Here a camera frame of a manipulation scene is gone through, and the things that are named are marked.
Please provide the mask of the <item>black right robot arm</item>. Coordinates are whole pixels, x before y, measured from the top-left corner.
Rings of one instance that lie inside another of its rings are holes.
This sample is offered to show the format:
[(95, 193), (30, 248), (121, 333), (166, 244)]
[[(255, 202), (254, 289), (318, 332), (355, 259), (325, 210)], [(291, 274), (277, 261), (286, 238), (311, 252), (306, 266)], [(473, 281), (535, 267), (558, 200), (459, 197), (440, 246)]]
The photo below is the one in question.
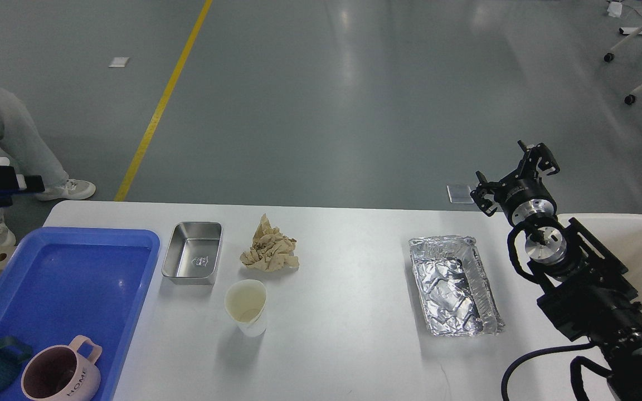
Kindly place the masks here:
[(556, 215), (555, 199), (542, 178), (560, 172), (545, 144), (519, 146), (523, 156), (512, 172), (488, 181), (479, 171), (470, 195), (479, 210), (492, 216), (502, 210), (512, 227), (507, 237), (510, 264), (515, 272), (543, 290), (537, 305), (561, 334), (587, 343), (530, 352), (510, 364), (501, 381), (509, 399), (509, 379), (524, 362), (562, 352), (601, 350), (603, 367), (577, 356), (569, 375), (574, 398), (587, 400), (582, 370), (605, 378), (617, 400), (642, 400), (642, 304), (626, 279), (627, 267), (581, 222), (564, 226)]

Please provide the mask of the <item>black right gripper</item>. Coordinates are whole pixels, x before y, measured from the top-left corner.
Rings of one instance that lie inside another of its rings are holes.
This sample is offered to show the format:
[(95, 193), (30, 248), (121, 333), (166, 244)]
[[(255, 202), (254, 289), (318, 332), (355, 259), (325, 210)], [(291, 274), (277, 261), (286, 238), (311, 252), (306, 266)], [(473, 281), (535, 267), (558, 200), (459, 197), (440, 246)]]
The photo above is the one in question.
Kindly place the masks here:
[(538, 213), (555, 217), (555, 199), (542, 179), (558, 174), (560, 165), (543, 143), (527, 145), (519, 140), (517, 144), (524, 152), (517, 169), (499, 181), (488, 181), (481, 171), (476, 171), (478, 184), (470, 191), (472, 200), (487, 217), (501, 210), (511, 226), (517, 226)]

